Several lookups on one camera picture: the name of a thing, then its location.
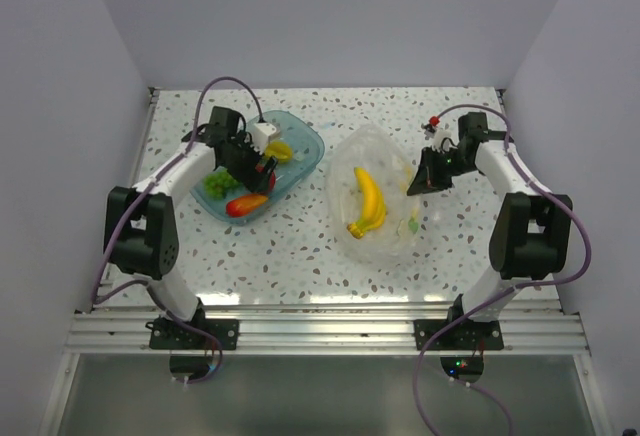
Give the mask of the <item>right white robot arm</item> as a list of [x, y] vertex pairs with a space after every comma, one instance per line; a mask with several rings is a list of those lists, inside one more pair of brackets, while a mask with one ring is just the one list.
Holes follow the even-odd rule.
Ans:
[[406, 194], [449, 190], [454, 179], [477, 172], [501, 201], [489, 246], [489, 266], [478, 282], [450, 306], [445, 335], [451, 345], [468, 348], [481, 336], [479, 323], [498, 320], [517, 292], [563, 269], [571, 228], [572, 201], [556, 195], [527, 173], [511, 130], [492, 130], [475, 105], [457, 120], [453, 139], [434, 116], [423, 126], [428, 146]]

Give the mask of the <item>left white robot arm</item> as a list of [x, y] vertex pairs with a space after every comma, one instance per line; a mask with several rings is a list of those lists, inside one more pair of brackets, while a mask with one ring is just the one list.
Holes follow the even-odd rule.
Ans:
[[275, 181], [274, 157], [263, 161], [279, 130], [260, 116], [214, 107], [205, 124], [187, 133], [169, 160], [134, 186], [107, 197], [104, 262], [146, 286], [158, 307], [175, 319], [172, 335], [185, 348], [201, 346], [207, 323], [196, 316], [199, 298], [176, 269], [179, 237], [175, 208], [203, 178], [222, 167], [250, 193], [267, 195]]

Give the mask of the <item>red fake apple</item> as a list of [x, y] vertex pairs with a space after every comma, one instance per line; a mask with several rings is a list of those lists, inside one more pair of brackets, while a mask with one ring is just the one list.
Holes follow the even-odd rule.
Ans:
[[266, 172], [262, 167], [257, 169], [258, 172], [258, 184], [256, 192], [259, 194], [268, 195], [274, 189], [276, 183], [275, 172]]

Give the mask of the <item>yellow fake banana bunch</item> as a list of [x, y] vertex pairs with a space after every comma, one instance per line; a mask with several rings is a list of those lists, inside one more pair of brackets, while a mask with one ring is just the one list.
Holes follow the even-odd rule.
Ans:
[[366, 233], [383, 225], [386, 218], [386, 205], [378, 184], [365, 169], [356, 167], [354, 175], [363, 200], [359, 218], [349, 223], [347, 230], [354, 238], [361, 239]]

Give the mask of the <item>red orange fake mango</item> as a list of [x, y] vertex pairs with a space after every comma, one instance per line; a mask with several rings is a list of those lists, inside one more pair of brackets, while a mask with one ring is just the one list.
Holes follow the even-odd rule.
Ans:
[[268, 197], [264, 194], [245, 194], [229, 201], [226, 204], [225, 211], [229, 217], [241, 218], [252, 213], [268, 201]]

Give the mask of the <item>green fake grapes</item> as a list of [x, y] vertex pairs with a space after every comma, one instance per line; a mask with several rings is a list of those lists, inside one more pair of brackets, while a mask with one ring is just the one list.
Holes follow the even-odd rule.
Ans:
[[227, 170], [213, 172], [202, 180], [204, 193], [214, 199], [222, 200], [229, 192], [234, 191], [240, 183]]

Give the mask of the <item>clear plastic bag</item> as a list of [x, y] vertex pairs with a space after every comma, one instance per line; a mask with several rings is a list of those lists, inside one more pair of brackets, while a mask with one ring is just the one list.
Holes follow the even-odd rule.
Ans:
[[[381, 227], [361, 239], [347, 230], [360, 215], [363, 200], [354, 169], [365, 169], [378, 184], [386, 205]], [[356, 130], [332, 152], [325, 189], [336, 237], [347, 255], [364, 263], [400, 263], [420, 239], [421, 201], [407, 196], [415, 171], [400, 147], [382, 128]]]

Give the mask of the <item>blue plastic fruit tray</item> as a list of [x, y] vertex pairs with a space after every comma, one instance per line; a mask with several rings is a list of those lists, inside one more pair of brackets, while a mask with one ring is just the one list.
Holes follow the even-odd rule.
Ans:
[[191, 195], [201, 208], [214, 218], [233, 225], [245, 225], [261, 217], [267, 210], [288, 196], [295, 187], [309, 176], [324, 156], [324, 142], [322, 138], [303, 120], [293, 114], [270, 110], [264, 113], [267, 122], [274, 124], [280, 130], [276, 140], [286, 142], [294, 151], [293, 159], [286, 164], [279, 164], [275, 169], [276, 183], [268, 195], [268, 201], [261, 207], [241, 218], [232, 218], [226, 214], [226, 204], [240, 196], [248, 194], [240, 184], [234, 191], [229, 192], [222, 200], [208, 197], [203, 190], [202, 179], [192, 189]]

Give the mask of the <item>yellow fake starfruit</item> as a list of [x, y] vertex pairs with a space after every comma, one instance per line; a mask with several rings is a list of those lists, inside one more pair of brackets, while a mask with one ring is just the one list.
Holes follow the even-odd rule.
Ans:
[[271, 142], [265, 149], [264, 158], [266, 160], [274, 158], [279, 164], [286, 164], [294, 157], [293, 149], [280, 140]]

